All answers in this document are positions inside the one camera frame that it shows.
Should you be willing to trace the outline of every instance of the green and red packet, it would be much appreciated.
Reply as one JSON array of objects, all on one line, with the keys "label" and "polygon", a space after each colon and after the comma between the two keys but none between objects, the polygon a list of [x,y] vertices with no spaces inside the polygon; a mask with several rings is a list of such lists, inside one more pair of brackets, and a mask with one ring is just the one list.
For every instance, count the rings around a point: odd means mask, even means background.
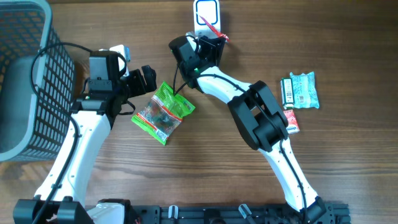
[{"label": "green and red packet", "polygon": [[192,113],[195,107],[183,96],[173,96],[173,89],[163,82],[147,106],[135,114],[131,121],[151,136],[166,145],[174,129],[183,117]]}]

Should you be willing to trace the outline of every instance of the light blue package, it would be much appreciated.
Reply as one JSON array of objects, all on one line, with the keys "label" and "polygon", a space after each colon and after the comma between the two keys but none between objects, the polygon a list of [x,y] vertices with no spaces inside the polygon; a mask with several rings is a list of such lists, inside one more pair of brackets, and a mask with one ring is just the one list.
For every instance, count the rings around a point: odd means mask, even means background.
[{"label": "light blue package", "polygon": [[293,75],[290,73],[293,83],[294,108],[319,109],[317,90],[315,89],[315,73]]}]

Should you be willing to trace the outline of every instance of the wooden table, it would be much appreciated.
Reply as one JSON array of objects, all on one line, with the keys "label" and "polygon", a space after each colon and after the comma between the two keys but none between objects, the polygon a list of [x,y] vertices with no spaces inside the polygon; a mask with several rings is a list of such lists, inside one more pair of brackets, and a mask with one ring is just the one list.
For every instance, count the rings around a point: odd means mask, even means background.
[{"label": "wooden table", "polygon": [[[221,1],[221,27],[231,39],[222,71],[244,82],[266,82],[279,101],[282,77],[315,72],[321,108],[295,110],[301,131],[291,136],[292,146],[312,187],[324,200],[348,203],[353,223],[398,219],[397,6]],[[150,65],[158,86],[173,79],[168,43],[193,30],[191,1],[52,8],[64,41],[91,49],[129,46],[129,68]],[[87,54],[69,51],[86,68]],[[284,203],[273,171],[242,140],[227,106],[189,88],[182,95],[197,108],[166,146],[130,116],[116,119],[96,160],[86,204],[102,198],[162,206]],[[131,102],[141,109],[151,96]],[[51,166],[51,161],[0,164],[0,223],[12,223],[17,199],[32,198]]]}]

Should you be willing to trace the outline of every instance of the snack bag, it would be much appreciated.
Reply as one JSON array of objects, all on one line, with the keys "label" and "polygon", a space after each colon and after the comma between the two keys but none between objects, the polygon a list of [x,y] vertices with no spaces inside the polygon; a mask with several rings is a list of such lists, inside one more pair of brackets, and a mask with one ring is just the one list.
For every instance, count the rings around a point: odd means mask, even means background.
[{"label": "snack bag", "polygon": [[166,145],[166,140],[182,122],[182,118],[194,109],[181,95],[173,96],[173,89],[163,82],[147,106],[134,115],[131,121]]},{"label": "snack bag", "polygon": [[290,73],[293,83],[294,108],[319,109],[317,90],[315,89],[315,73],[293,75]]}]

